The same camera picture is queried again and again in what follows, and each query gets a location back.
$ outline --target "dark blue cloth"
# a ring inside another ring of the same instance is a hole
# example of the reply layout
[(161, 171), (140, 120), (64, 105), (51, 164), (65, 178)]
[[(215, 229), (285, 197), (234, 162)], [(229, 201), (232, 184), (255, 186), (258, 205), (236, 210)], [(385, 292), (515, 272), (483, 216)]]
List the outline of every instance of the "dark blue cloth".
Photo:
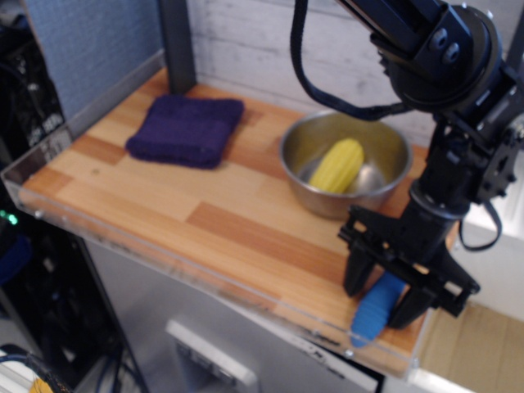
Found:
[(238, 100), (165, 95), (153, 102), (125, 147), (139, 160), (211, 169), (222, 160), (243, 111)]

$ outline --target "metal bowl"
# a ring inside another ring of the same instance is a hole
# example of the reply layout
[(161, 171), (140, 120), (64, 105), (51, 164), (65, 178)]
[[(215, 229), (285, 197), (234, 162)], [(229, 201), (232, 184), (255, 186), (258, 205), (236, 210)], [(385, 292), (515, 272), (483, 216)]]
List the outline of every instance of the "metal bowl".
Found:
[[(343, 194), (308, 184), (323, 156), (343, 138), (364, 148), (359, 175)], [(346, 219), (350, 205), (377, 210), (408, 173), (413, 152), (406, 138), (382, 122), (367, 122), (323, 111), (292, 125), (282, 138), (280, 159), (299, 202), (317, 215)]]

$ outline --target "wooden board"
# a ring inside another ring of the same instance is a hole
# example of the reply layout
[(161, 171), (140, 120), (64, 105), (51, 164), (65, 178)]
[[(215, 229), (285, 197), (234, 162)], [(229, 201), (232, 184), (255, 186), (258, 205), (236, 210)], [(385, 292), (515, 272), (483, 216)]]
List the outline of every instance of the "wooden board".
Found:
[[(151, 257), (161, 268), (206, 276), (225, 296), (260, 293), (257, 301), (265, 299), (263, 308), (279, 318), (315, 330), (332, 343), (347, 341), (344, 331), (358, 299), (349, 299), (341, 285), (347, 249), (337, 233), (343, 223), (305, 210), (291, 194), (278, 159), (281, 136), (303, 114), (238, 97), (246, 112), (219, 168), (135, 160), (124, 144), (154, 98), (164, 93), (167, 81), (161, 71), (36, 173), (24, 186), (25, 203), (56, 210), (64, 223), (74, 221)], [(195, 87), (189, 96), (237, 97), (206, 86)], [(409, 176), (382, 208), (386, 214), (402, 211), (409, 184), (422, 171), (425, 150), (415, 147), (414, 152)], [(403, 331), (385, 330), (378, 344), (410, 358), (422, 320)], [(370, 356), (379, 364), (391, 363), (388, 369), (401, 371), (407, 365), (396, 366), (395, 356), (378, 354)]]

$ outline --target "butcher block surface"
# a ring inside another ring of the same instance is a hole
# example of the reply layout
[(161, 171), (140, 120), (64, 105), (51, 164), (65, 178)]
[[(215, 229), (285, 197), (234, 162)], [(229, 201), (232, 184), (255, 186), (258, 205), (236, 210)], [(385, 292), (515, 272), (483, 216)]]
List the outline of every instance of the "butcher block surface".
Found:
[[(147, 257), (158, 269), (200, 274), (221, 295), (244, 297), (332, 347), (349, 348), (344, 331), (359, 299), (348, 298), (341, 285), (348, 255), (337, 237), (343, 222), (305, 210), (278, 158), (282, 135), (304, 114), (198, 85), (189, 97), (232, 97), (246, 105), (220, 166), (136, 160), (125, 142), (155, 97), (167, 92), (162, 70), (32, 176), (23, 187), (26, 205), (58, 209), (64, 220)], [(387, 215), (400, 214), (411, 181), (422, 172), (426, 150), (413, 150), (413, 168), (382, 207)], [(406, 364), (395, 365), (396, 355), (413, 356), (422, 325), (423, 317), (405, 330), (387, 329), (377, 339), (386, 351), (363, 353), (371, 363), (402, 371)]]

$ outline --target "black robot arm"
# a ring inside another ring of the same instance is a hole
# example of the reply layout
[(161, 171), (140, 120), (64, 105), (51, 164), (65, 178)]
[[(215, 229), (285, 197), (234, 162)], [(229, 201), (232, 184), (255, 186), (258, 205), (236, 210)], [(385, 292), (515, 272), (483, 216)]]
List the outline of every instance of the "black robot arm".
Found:
[(471, 203), (486, 207), (500, 233), (490, 200), (504, 196), (516, 180), (513, 168), (524, 139), (524, 86), (504, 63), (490, 18), (474, 8), (437, 0), (338, 2), (370, 29), (401, 103), (380, 107), (373, 119), (373, 108), (353, 111), (351, 104), (330, 105), (335, 97), (317, 99), (296, 61), (301, 43), (297, 30), (304, 26), (307, 8), (307, 0), (296, 0), (291, 54), (310, 96), (365, 120), (414, 109), (432, 113), (436, 121), (427, 167), (413, 182), (403, 214), (393, 219), (350, 207), (350, 219), (340, 232), (350, 248), (344, 287), (349, 296), (357, 294), (379, 264), (409, 285), (393, 310), (391, 327), (407, 326), (428, 307), (459, 315), (480, 287), (449, 255), (445, 239)]

